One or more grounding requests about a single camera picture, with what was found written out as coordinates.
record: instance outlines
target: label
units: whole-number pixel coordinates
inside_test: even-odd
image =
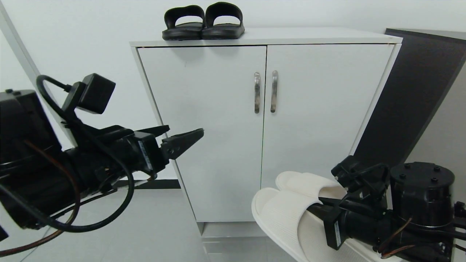
[[[336,236],[336,246],[339,247],[342,244],[342,239],[340,237],[340,227],[338,226],[338,221],[333,225],[335,227],[335,236]]]
[[[144,144],[141,141],[138,141],[139,147],[141,148],[141,152],[143,153],[144,160],[146,160],[146,165],[150,170],[152,169],[151,161],[149,160],[149,157],[147,156],[147,152],[145,151]]]

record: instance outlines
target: cabinet door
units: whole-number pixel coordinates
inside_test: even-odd
[[[196,220],[253,221],[260,189],[265,46],[142,48],[168,135],[204,128],[176,163]],[[255,112],[255,76],[260,108]]]
[[[355,143],[392,50],[386,44],[267,47],[262,187],[275,187],[283,171],[333,178],[330,170]]]

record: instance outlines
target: robotic arm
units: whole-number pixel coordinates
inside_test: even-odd
[[[46,92],[44,81],[68,93],[61,108]],[[75,109],[102,114],[115,88],[114,82],[98,74],[72,86],[39,76],[37,88],[63,119],[77,147],[62,151],[35,91],[0,93],[0,201],[21,228],[39,229],[48,225],[57,229],[37,242],[0,251],[0,257],[34,248],[62,232],[88,232],[109,224],[131,201],[135,186],[133,172],[143,171],[150,176],[149,180],[155,179],[170,159],[179,157],[204,135],[203,129],[197,129],[162,139],[159,147],[156,137],[170,129],[167,125],[133,131],[119,125],[96,129],[82,123]],[[101,193],[93,198],[97,199],[115,192],[113,185],[125,176],[128,193],[112,215],[92,225],[71,225],[79,206],[84,204],[82,198]],[[56,220],[71,209],[73,213],[66,223]],[[7,237],[0,226],[0,241]]]
[[[327,245],[338,250],[347,238],[373,247],[382,258],[392,255],[411,262],[450,262],[452,249],[466,240],[465,204],[453,205],[454,174],[432,163],[415,162],[389,169],[364,167],[348,156],[332,169],[347,189],[342,199],[319,198],[308,211],[324,222]],[[387,209],[391,186],[393,209]]]

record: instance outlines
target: wire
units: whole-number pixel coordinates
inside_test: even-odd
[[[393,240],[393,238],[395,238],[395,236],[397,234],[399,234],[401,231],[403,231],[403,229],[411,222],[412,220],[412,217],[410,217],[406,223],[400,227],[397,231],[395,231],[387,240],[385,240],[384,242],[382,242],[382,244],[380,244],[379,248],[377,249],[377,251],[379,253],[382,253],[388,246],[388,244],[390,244],[390,242]]]
[[[66,177],[69,179],[70,183],[72,184],[73,186],[73,189],[74,189],[74,192],[75,192],[75,205],[73,206],[72,210],[73,210],[73,213],[71,213],[71,216],[68,218],[68,220],[66,221],[66,224],[68,225],[71,225],[71,223],[74,222],[74,220],[76,219],[76,217],[78,216],[78,212],[79,212],[79,207],[81,206],[81,197],[80,197],[80,192],[79,192],[79,187],[78,187],[78,183],[76,181],[76,179],[74,178],[74,176],[71,175],[71,173],[60,163],[58,162],[57,160],[55,160],[53,157],[51,157],[50,155],[48,155],[47,153],[45,153],[45,151],[43,151],[42,149],[38,148],[37,146],[35,146],[34,144],[32,144],[30,141],[28,140],[25,140],[24,141],[25,144],[27,144],[28,146],[30,146],[32,149],[34,149],[35,151],[37,151],[39,154],[41,154],[45,159],[47,159],[50,163],[52,163],[56,168],[58,168],[61,172],[63,172]],[[2,184],[0,184],[0,189],[2,191],[4,191],[4,189],[6,189],[7,191],[9,191],[5,186],[3,186]],[[35,242],[32,242],[28,245],[24,245],[24,246],[20,246],[20,247],[17,247],[17,248],[11,248],[11,249],[6,249],[6,250],[2,250],[0,251],[0,257],[4,257],[4,256],[7,256],[7,255],[13,255],[13,254],[17,254],[17,253],[20,253],[20,252],[24,252],[26,250],[29,250],[29,249],[32,249],[32,248],[37,248],[38,246],[40,245],[43,245],[49,241],[51,241],[52,239],[58,237],[59,235],[61,235],[63,233],[63,231],[61,230],[57,230],[55,232],[53,232],[52,234],[50,234],[49,236],[47,237],[42,237],[41,239],[35,241]]]
[[[61,172],[63,172],[68,179],[71,182],[71,185],[73,186],[73,190],[75,192],[75,205],[74,208],[76,209],[76,213],[79,211],[79,205],[81,202],[81,192],[79,190],[78,182],[76,181],[75,177],[70,174],[70,172],[57,160],[55,160],[53,157],[45,153],[42,149],[31,143],[29,140],[24,140],[24,143],[27,144],[29,147],[37,151],[41,156],[43,156],[45,159],[47,159],[50,163],[52,163],[56,168],[60,169]]]
[[[41,96],[44,98],[45,102],[47,102],[50,107],[63,119],[65,120],[68,124],[72,124],[76,127],[79,128],[79,131],[83,133],[84,136],[86,136],[87,139],[89,139],[100,151],[104,152],[107,154],[113,161],[115,161],[121,168],[125,171],[126,177],[128,178],[128,193],[126,194],[126,197],[123,201],[123,203],[120,205],[120,207],[110,216],[108,216],[106,219],[91,224],[91,225],[86,225],[86,226],[72,226],[72,225],[67,225],[64,223],[61,223],[59,221],[53,220],[49,216],[45,215],[42,213],[40,210],[37,210],[36,208],[32,207],[30,204],[27,203],[27,201],[23,201],[24,199],[21,199],[21,196],[16,197],[18,203],[25,209],[28,210],[30,214],[32,214],[37,220],[42,222],[45,225],[51,226],[53,228],[63,230],[66,232],[74,232],[74,233],[80,233],[80,232],[88,232],[88,231],[93,231],[99,228],[102,228],[108,224],[110,224],[113,220],[115,220],[121,213],[126,209],[126,207],[129,205],[133,194],[134,194],[134,178],[132,173],[129,171],[128,167],[118,159],[117,156],[114,155],[114,153],[107,148],[102,142],[100,142],[97,138],[94,137],[93,134],[90,133],[90,131],[87,130],[86,126],[76,117],[75,119],[70,119],[66,113],[55,103],[55,101],[50,97],[50,95],[47,93],[44,87],[44,81],[51,82],[65,91],[69,88],[69,86],[60,83],[59,81],[45,75],[40,75],[36,79],[36,85],[37,89],[40,92]]]
[[[51,229],[52,229],[51,227],[48,227],[47,230],[45,231],[44,235],[42,236],[42,238],[44,238]],[[21,259],[20,262],[25,261],[26,258],[29,257],[38,247],[39,246],[37,246],[33,250],[31,250],[31,252],[29,252],[25,257],[23,257],[23,259]]]
[[[455,247],[456,247],[457,249],[461,250],[461,251],[466,252],[466,248],[464,248],[464,247],[462,247],[462,246],[460,246],[460,245],[458,245],[458,244],[455,244]]]
[[[104,193],[104,194],[101,194],[101,195],[98,195],[98,196],[95,196],[95,197],[91,197],[91,198],[89,198],[89,199],[86,199],[86,200],[84,200],[83,202],[81,202],[81,206],[84,205],[84,204],[87,204],[87,203],[89,203],[89,202],[92,202],[92,201],[94,201],[94,200],[97,200],[97,199],[99,199],[99,198],[102,198],[102,197],[104,197],[104,196],[108,196],[108,195],[110,195],[110,194],[113,194],[113,193],[115,193],[116,191],[117,191],[117,189],[113,189],[113,190],[110,190],[110,191],[108,191],[108,192],[106,192],[106,193]],[[59,213],[53,215],[52,218],[53,218],[53,219],[57,219],[57,218],[63,216],[64,214],[68,213],[69,211],[73,210],[74,207],[75,207],[75,206],[68,207],[67,209],[65,209],[65,210],[63,210],[63,211],[61,211],[61,212],[59,212]]]
[[[389,258],[393,255],[395,255],[396,253],[400,252],[400,251],[403,251],[403,250],[406,250],[406,249],[409,249],[409,248],[413,248],[415,247],[415,245],[409,245],[409,246],[404,246],[404,247],[400,247],[400,248],[397,248],[395,250],[392,250],[390,252],[387,252],[387,253],[382,253],[382,259],[386,259],[386,258]]]

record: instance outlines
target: slide sandal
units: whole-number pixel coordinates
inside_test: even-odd
[[[252,212],[259,227],[298,262],[379,262],[343,244],[338,251],[327,246],[323,223],[306,209],[320,201],[293,191],[259,190]],[[383,260],[397,262],[394,257]]]
[[[240,24],[213,24],[217,17],[224,15],[238,18]],[[202,30],[202,39],[238,39],[243,33],[243,13],[236,5],[218,2],[207,8],[206,28]]]
[[[275,184],[280,190],[292,191],[313,199],[318,199],[319,197],[341,199],[346,195],[346,190],[344,190],[338,182],[312,173],[286,171],[277,176]],[[323,228],[322,220],[316,216],[314,217],[319,220]],[[367,256],[370,261],[382,261],[380,254],[374,252],[372,247],[367,244],[352,238],[348,238],[345,244],[356,252]],[[390,259],[394,262],[402,260],[398,257],[392,257]]]
[[[190,22],[175,25],[176,21],[183,16],[198,16],[202,22]],[[162,31],[164,40],[199,40],[204,25],[204,10],[200,6],[192,5],[176,7],[165,12],[165,24],[167,29]]]

